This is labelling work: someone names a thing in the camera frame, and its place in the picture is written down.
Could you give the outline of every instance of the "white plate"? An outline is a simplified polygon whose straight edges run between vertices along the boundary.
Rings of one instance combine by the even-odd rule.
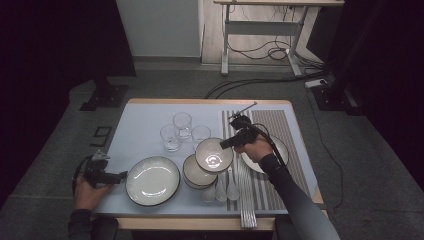
[[[278,152],[283,158],[284,164],[287,165],[287,162],[289,161],[289,152],[287,151],[286,145],[284,145],[284,143],[280,139],[274,136],[271,136],[271,139],[272,141],[274,141],[275,146],[278,149]],[[256,172],[264,173],[264,171],[262,171],[262,168],[259,166],[259,164],[254,163],[252,159],[250,159],[249,156],[247,156],[246,153],[242,153],[241,157],[243,158],[243,161],[247,164],[247,166],[249,166],[251,169],[255,170]]]
[[[130,170],[126,188],[135,203],[154,206],[172,197],[179,184],[180,172],[175,163],[164,157],[150,157]]]

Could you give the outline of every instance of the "gray floor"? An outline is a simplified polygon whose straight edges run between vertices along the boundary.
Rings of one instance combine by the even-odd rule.
[[[292,75],[286,68],[233,67],[222,77],[219,66],[190,63],[136,67],[137,78],[110,79],[129,85],[125,102],[134,97],[202,98],[222,81]],[[1,239],[66,239],[74,169],[97,150],[90,143],[102,141],[93,137],[96,128],[115,130],[125,105],[78,111],[94,88],[87,82],[70,92],[62,120],[1,209]],[[247,85],[221,98],[292,102],[329,217],[342,239],[424,239],[424,193],[366,117],[319,111],[303,81]],[[101,149],[107,151],[110,142]],[[118,239],[131,236],[120,231]]]

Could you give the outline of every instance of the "table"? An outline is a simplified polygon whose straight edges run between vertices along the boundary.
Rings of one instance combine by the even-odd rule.
[[[287,58],[295,76],[301,76],[298,60],[295,56],[296,47],[302,33],[303,24],[310,6],[343,6],[342,0],[214,0],[214,3],[226,5],[224,28],[224,47],[221,59],[221,74],[228,74],[228,35],[274,35],[293,36],[290,49],[286,50]],[[260,21],[230,21],[231,5],[271,5],[271,6],[303,6],[303,13],[298,22],[260,22]]]
[[[289,170],[293,175],[296,170],[291,170],[290,166],[297,166],[304,174],[303,180],[299,180],[304,182],[299,186],[303,185],[304,191],[316,203],[323,203],[291,103],[283,100],[256,102],[258,104],[246,112],[252,114],[252,120],[268,116],[266,113],[284,113],[286,131],[282,133],[291,139],[285,144],[291,158],[298,159],[298,165],[294,164],[296,160],[290,160],[293,164],[289,164]],[[106,171],[127,171],[138,161],[151,156],[169,158],[181,170],[185,158],[194,153],[192,144],[184,142],[177,152],[166,152],[159,135],[162,126],[171,123],[176,113],[187,112],[192,116],[193,127],[206,125],[211,129],[212,137],[226,139],[228,135],[222,131],[228,128],[223,120],[224,115],[252,103],[253,100],[131,99],[125,106],[109,148],[111,159]],[[284,124],[281,120],[276,127],[283,127]],[[273,126],[268,127],[270,132],[279,131],[273,130]],[[266,208],[265,205],[255,211],[258,224],[255,230],[273,230],[275,215],[287,213],[285,209],[272,209],[270,205]],[[132,202],[122,183],[112,189],[94,213],[117,218],[121,229],[242,230],[236,203],[205,203],[201,200],[201,191],[188,187],[184,180],[181,180],[180,187],[170,200],[154,207],[143,207]]]

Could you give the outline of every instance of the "metal desk frame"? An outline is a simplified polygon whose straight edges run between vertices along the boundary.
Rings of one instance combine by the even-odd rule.
[[[216,4],[226,5],[224,22],[224,48],[222,50],[221,74],[228,75],[228,35],[273,35],[273,36],[292,36],[293,42],[290,49],[286,49],[287,58],[292,67],[295,76],[301,76],[298,59],[295,56],[300,34],[302,33],[306,14],[309,6],[342,6],[344,1],[337,0],[310,0],[310,1],[249,1],[249,0],[215,0]],[[230,21],[231,5],[289,5],[303,6],[303,13],[298,22],[259,22],[259,21]]]

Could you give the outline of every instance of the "gray sleeve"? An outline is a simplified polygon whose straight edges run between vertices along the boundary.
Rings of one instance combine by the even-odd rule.
[[[318,206],[293,181],[286,166],[281,166],[273,154],[261,160],[278,195],[284,202],[290,218],[302,239],[340,239],[336,229]]]

